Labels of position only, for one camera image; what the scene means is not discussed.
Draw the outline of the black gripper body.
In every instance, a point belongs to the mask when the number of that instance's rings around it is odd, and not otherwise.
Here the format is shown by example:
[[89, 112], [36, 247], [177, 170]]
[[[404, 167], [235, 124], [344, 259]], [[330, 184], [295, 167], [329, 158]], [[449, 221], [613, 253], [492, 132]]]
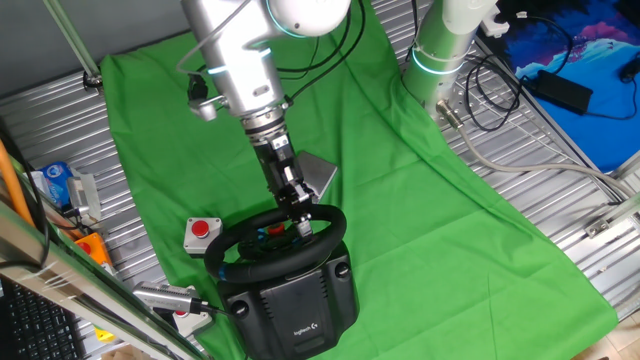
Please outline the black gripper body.
[[303, 187], [303, 175], [287, 133], [251, 137], [251, 144], [273, 194]]

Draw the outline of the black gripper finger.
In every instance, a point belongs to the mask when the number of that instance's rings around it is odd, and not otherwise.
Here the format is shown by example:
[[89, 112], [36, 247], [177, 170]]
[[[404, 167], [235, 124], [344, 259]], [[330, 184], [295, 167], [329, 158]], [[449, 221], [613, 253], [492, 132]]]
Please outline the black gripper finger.
[[294, 185], [294, 208], [297, 210], [309, 210], [318, 200], [318, 195], [313, 188], [305, 182], [296, 182]]
[[310, 236], [313, 233], [311, 228], [310, 210], [297, 210], [294, 208], [294, 187], [286, 187], [279, 198], [279, 205], [293, 222], [300, 236]]

